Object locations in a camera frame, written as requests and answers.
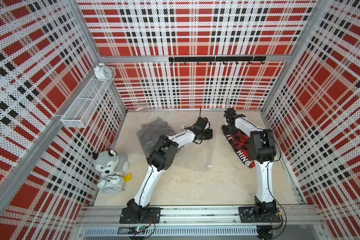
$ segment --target clock face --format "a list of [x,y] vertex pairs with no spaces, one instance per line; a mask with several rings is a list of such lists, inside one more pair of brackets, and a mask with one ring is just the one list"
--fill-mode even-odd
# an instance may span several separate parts
[[105,187],[103,188],[103,193],[105,194],[116,194],[118,192],[121,192],[122,188],[119,186],[109,186],[109,187]]
[[103,68],[103,74],[106,78],[110,78],[111,77],[111,73],[109,68]]

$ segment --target alarm clock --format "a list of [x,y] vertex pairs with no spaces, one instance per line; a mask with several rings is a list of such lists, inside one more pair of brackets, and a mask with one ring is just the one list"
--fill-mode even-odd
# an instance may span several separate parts
[[104,63],[99,63],[99,65],[95,67],[94,71],[98,80],[108,80],[112,77],[110,68],[105,66]]
[[98,181],[97,187],[105,194],[116,194],[123,190],[124,178],[119,175],[111,175]]

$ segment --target gray cloth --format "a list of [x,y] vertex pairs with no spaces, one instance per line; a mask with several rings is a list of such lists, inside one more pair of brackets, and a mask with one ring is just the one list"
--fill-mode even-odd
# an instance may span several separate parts
[[159,117],[148,124],[142,124],[141,128],[141,130],[136,132],[136,135],[139,138],[146,157],[149,157],[149,154],[161,135],[172,136],[175,134],[175,131],[168,125],[168,122],[165,122]]

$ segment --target wall-mounted shelf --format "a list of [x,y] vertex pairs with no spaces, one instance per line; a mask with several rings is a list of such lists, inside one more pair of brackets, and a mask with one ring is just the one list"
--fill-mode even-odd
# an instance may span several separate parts
[[107,80],[98,80],[93,75],[91,80],[66,111],[61,119],[66,127],[87,127],[107,88],[116,76],[115,68],[109,68],[112,74],[111,78]]

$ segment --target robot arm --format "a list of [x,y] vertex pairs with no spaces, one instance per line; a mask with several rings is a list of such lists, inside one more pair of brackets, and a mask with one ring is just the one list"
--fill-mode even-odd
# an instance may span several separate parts
[[149,164],[147,175],[135,197],[127,203],[130,214],[138,222],[144,220],[154,189],[161,175],[172,165],[178,149],[196,140],[212,139],[213,133],[209,127],[208,119],[199,117],[193,126],[187,127],[183,132],[169,137],[162,135],[158,138],[147,159]]
[[271,129],[262,129],[236,114],[233,108],[225,111],[224,135],[231,135],[240,129],[250,137],[250,156],[255,161],[257,191],[254,214],[258,219],[265,219],[277,211],[272,189],[272,165],[276,155],[276,144]]

